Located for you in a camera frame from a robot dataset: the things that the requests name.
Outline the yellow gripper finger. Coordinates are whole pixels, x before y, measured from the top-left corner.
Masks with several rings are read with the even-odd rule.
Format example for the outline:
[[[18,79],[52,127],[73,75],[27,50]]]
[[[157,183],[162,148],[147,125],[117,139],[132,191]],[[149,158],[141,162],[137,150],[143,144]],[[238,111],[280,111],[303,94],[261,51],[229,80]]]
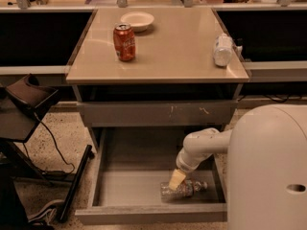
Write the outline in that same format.
[[[183,182],[186,174],[180,169],[174,169],[172,176],[169,181],[169,188],[173,191],[177,189],[177,187]]]

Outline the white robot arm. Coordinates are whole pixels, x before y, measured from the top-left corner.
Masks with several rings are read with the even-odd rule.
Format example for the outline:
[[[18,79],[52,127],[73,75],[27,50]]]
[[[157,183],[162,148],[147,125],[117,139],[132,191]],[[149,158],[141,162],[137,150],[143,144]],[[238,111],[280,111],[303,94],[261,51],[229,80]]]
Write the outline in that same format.
[[[176,189],[213,153],[227,154],[227,230],[307,230],[307,105],[269,104],[228,131],[185,136]]]

